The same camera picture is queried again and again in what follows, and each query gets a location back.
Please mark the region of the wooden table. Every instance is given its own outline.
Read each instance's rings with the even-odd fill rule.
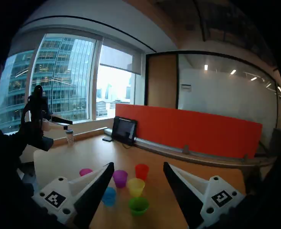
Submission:
[[[149,201],[149,209],[143,216],[133,217],[128,208],[130,195],[127,188],[116,189],[113,179],[109,186],[117,191],[115,206],[106,207],[101,202],[90,224],[98,228],[187,228],[187,223],[163,172],[166,161],[176,167],[204,179],[218,175],[245,194],[243,176],[238,169],[203,166],[167,158],[136,147],[125,149],[120,142],[105,142],[99,135],[75,142],[73,147],[58,146],[48,152],[34,152],[34,164],[39,188],[43,188],[58,176],[68,180],[79,177],[82,168],[99,169],[114,162],[114,168],[128,172],[128,179],[135,177],[135,165],[150,167],[142,196]]]

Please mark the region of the roller shade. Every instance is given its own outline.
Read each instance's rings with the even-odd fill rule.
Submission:
[[[81,37],[89,37],[95,40],[102,40],[102,36],[100,35],[78,29],[45,27],[16,35],[11,42],[8,56],[25,51],[35,50],[39,47],[45,34],[69,34]]]
[[[100,65],[141,74],[142,53],[128,45],[105,38],[100,54]]]

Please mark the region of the blue cup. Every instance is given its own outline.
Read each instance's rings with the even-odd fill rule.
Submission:
[[[105,206],[113,206],[115,204],[116,199],[116,191],[114,188],[107,187],[104,195],[101,198],[101,201],[105,204]]]

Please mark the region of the building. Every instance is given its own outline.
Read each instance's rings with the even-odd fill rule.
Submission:
[[[6,84],[0,92],[0,129],[12,132],[19,129],[25,102],[26,78],[33,51],[9,57],[5,64],[2,80]]]
[[[87,118],[86,99],[89,90],[86,85],[93,49],[93,43],[86,40],[44,38],[34,64],[31,91],[36,85],[43,87],[50,112],[72,121]],[[15,55],[11,69],[8,67],[10,83],[7,96],[0,104],[0,129],[3,132],[19,129],[32,54],[33,51],[29,51]]]

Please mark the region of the orange partition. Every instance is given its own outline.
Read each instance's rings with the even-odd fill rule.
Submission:
[[[136,136],[215,156],[253,158],[262,124],[195,111],[116,104],[115,115],[137,120]]]

